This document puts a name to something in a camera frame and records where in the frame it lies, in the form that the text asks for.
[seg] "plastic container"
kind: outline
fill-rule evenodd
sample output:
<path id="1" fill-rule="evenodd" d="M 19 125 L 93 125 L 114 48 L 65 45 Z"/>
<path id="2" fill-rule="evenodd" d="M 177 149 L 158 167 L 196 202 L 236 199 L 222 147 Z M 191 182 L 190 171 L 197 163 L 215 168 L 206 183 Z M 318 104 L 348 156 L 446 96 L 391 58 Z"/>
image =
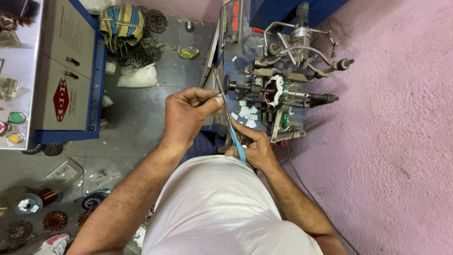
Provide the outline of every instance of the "plastic container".
<path id="1" fill-rule="evenodd" d="M 83 174 L 83 167 L 70 158 L 66 158 L 46 175 L 46 186 L 55 193 L 60 193 Z"/>

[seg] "copper wire spool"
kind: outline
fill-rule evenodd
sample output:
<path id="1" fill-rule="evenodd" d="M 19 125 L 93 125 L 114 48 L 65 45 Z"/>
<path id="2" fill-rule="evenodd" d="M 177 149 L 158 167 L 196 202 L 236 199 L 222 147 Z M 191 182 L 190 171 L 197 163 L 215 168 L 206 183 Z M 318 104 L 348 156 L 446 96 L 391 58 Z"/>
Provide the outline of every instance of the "copper wire spool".
<path id="1" fill-rule="evenodd" d="M 43 200 L 43 207 L 46 207 L 57 200 L 57 194 L 49 188 L 40 190 L 36 194 Z"/>
<path id="2" fill-rule="evenodd" d="M 80 217 L 77 220 L 77 224 L 79 225 L 79 227 L 82 227 L 83 224 L 85 224 L 89 216 L 90 214 L 88 214 L 88 212 L 84 212 L 82 213 L 82 215 L 80 215 Z"/>
<path id="3" fill-rule="evenodd" d="M 49 231 L 60 231 L 67 224 L 67 216 L 62 211 L 52 211 L 43 220 L 43 227 Z"/>

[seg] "green push button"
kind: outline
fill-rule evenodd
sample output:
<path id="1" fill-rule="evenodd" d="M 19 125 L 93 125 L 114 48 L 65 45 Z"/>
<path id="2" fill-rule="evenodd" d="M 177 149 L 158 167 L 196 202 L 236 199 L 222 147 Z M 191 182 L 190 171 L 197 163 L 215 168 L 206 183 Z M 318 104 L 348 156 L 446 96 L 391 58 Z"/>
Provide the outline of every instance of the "green push button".
<path id="1" fill-rule="evenodd" d="M 25 120 L 25 116 L 21 113 L 13 113 L 10 115 L 10 120 L 13 123 L 22 123 Z"/>

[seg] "man's hand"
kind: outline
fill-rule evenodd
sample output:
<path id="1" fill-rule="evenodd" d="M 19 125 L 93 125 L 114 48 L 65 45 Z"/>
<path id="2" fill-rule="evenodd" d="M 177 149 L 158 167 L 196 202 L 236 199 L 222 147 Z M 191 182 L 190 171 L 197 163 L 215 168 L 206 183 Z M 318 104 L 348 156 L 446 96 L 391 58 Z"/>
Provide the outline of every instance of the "man's hand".
<path id="1" fill-rule="evenodd" d="M 275 158 L 274 152 L 270 148 L 269 138 L 266 132 L 257 131 L 250 127 L 244 126 L 237 122 L 234 118 L 231 118 L 231 123 L 235 130 L 245 135 L 247 148 L 244 148 L 247 161 L 254 167 L 262 170 L 263 172 L 272 171 L 279 167 L 277 159 Z M 225 156 L 236 156 L 236 146 L 232 145 L 226 152 Z"/>
<path id="2" fill-rule="evenodd" d="M 184 152 L 193 144 L 204 119 L 222 113 L 223 99 L 218 89 L 187 88 L 165 101 L 165 133 L 162 143 Z"/>

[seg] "electrical cable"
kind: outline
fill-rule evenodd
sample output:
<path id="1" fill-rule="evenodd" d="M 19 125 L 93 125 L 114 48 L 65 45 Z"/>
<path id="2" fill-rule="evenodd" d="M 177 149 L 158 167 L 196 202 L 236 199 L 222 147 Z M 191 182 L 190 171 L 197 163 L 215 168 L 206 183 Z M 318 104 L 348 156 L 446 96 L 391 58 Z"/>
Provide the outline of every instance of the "electrical cable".
<path id="1" fill-rule="evenodd" d="M 293 167 L 293 170 L 294 172 L 296 173 L 297 175 L 297 178 L 299 178 L 299 181 L 300 183 L 302 184 L 302 186 L 304 187 L 304 189 L 308 192 L 308 194 L 310 195 L 310 197 L 313 199 L 313 201 L 316 203 L 316 205 L 318 206 L 318 208 L 321 210 L 321 212 L 323 212 L 323 214 L 326 216 L 327 220 L 330 222 L 330 225 L 332 225 L 333 229 L 335 229 L 335 231 L 338 233 L 338 235 L 341 236 L 341 238 L 343 238 L 343 240 L 354 250 L 354 252 L 357 254 L 357 255 L 361 255 L 360 252 L 358 252 L 356 250 L 356 248 L 354 246 L 352 246 L 352 244 L 348 241 L 348 239 L 346 239 L 346 237 L 343 236 L 343 234 L 337 229 L 337 227 L 332 223 L 332 220 L 330 220 L 329 216 L 327 216 L 327 213 L 326 211 L 324 211 L 324 209 L 321 207 L 321 205 L 318 203 L 318 201 L 316 201 L 316 199 L 314 198 L 314 196 L 312 195 L 312 193 L 308 190 L 308 188 L 305 186 L 304 182 L 302 181 L 302 179 L 300 178 L 299 174 L 297 173 L 296 171 L 296 168 L 294 167 L 293 165 L 293 162 L 291 160 L 291 156 L 289 155 L 289 143 L 286 145 L 286 150 L 288 152 L 288 159 L 289 159 L 289 163 L 291 164 L 291 166 Z"/>

